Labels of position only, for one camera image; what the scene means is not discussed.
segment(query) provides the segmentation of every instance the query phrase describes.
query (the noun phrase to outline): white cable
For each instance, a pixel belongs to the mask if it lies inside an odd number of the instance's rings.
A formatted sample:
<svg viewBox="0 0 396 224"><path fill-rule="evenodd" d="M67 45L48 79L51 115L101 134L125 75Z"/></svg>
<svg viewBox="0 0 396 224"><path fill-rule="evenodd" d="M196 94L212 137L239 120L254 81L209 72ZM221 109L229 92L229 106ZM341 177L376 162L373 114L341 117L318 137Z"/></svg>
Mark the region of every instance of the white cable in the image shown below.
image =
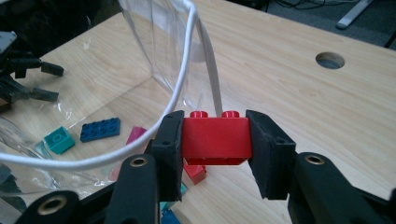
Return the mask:
<svg viewBox="0 0 396 224"><path fill-rule="evenodd" d="M190 0L183 1L184 7L189 11L189 17L187 20L187 31L185 36L185 46L183 49L183 58L181 62L180 71L177 78L177 84L175 86L174 92L171 99L161 117L157 122L149 128L141 137L133 141L131 144L122 147L113 152L103 154L96 157L91 157L80 161L50 161L50 160L40 160L35 158L23 157L10 155L7 153L0 152L0 161L11 162L19 165L30 166L35 168L41 168L45 170L64 170L64 171L80 171L80 170L90 170L109 164L111 162L120 161L126 157L132 155L135 150L145 146L147 141L154 137L158 128L160 127L163 117L170 112L172 112L178 101L181 89L183 87L184 79L187 73L187 67L189 65L190 50L191 50L191 40L193 28L197 22L198 14L195 5Z"/></svg>

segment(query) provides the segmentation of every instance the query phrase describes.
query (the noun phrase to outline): teal lego brick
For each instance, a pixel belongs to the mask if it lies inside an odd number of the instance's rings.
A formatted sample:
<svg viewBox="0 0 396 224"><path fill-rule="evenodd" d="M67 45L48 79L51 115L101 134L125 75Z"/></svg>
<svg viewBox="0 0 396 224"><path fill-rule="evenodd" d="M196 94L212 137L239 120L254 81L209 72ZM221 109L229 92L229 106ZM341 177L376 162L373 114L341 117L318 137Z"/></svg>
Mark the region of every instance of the teal lego brick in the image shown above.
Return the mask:
<svg viewBox="0 0 396 224"><path fill-rule="evenodd" d="M44 137L47 146L56 154L62 154L75 144L73 137L64 127L53 131Z"/></svg>
<svg viewBox="0 0 396 224"><path fill-rule="evenodd" d="M183 183L181 183L180 191L181 191L181 195L184 195L187 191L187 188L186 186L184 186ZM164 211L171 208L175 203L176 202L160 202L160 211Z"/></svg>

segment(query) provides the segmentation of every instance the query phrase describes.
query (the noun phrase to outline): red lego brick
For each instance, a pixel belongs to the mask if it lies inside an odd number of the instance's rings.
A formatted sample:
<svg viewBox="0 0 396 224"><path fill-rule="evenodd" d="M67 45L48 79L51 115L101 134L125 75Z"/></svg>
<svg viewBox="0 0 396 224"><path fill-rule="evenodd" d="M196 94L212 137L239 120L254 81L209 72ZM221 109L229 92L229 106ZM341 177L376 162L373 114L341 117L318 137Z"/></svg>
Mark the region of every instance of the red lego brick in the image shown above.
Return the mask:
<svg viewBox="0 0 396 224"><path fill-rule="evenodd" d="M194 111L184 118L181 153L188 165L238 165L251 158L250 128L247 118L236 111L221 118L208 118Z"/></svg>
<svg viewBox="0 0 396 224"><path fill-rule="evenodd" d="M197 185L206 177L206 167L203 165L184 164L183 167L194 185Z"/></svg>

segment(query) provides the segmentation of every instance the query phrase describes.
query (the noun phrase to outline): lego stud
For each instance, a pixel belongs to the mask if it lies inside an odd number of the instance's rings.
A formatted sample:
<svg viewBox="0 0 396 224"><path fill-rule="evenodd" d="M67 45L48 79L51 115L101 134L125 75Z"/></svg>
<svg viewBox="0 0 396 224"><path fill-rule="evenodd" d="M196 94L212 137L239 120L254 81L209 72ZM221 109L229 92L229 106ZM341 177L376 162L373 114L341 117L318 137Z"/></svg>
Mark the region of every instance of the lego stud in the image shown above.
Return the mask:
<svg viewBox="0 0 396 224"><path fill-rule="evenodd" d="M207 118L207 113L205 111L202 111L202 110L192 111L190 113L190 118L192 118L192 119L205 119L205 118Z"/></svg>
<svg viewBox="0 0 396 224"><path fill-rule="evenodd" d="M238 119L239 113L234 110L224 111L221 113L221 117L225 119Z"/></svg>

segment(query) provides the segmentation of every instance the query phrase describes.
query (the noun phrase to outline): blue lego brick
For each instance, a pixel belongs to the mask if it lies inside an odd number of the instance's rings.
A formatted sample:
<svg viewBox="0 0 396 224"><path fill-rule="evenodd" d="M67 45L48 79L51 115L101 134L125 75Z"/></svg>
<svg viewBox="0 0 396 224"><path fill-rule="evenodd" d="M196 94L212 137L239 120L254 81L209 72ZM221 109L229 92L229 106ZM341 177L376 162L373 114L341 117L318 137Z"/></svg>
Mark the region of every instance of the blue lego brick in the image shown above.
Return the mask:
<svg viewBox="0 0 396 224"><path fill-rule="evenodd" d="M184 186L183 183L181 183L180 191L181 191L181 195L184 195L187 191L187 188L186 186ZM176 202L160 202L160 211L164 211L171 208L175 203Z"/></svg>
<svg viewBox="0 0 396 224"><path fill-rule="evenodd" d="M53 131L44 137L47 146L56 154L62 154L75 144L73 137L64 127Z"/></svg>
<svg viewBox="0 0 396 224"><path fill-rule="evenodd" d="M120 119L104 119L93 123L82 125L81 135L79 140L81 142L90 142L102 138L116 136L120 134Z"/></svg>
<svg viewBox="0 0 396 224"><path fill-rule="evenodd" d="M161 218L161 223L162 224L180 224L177 217L170 209L163 211L163 217Z"/></svg>

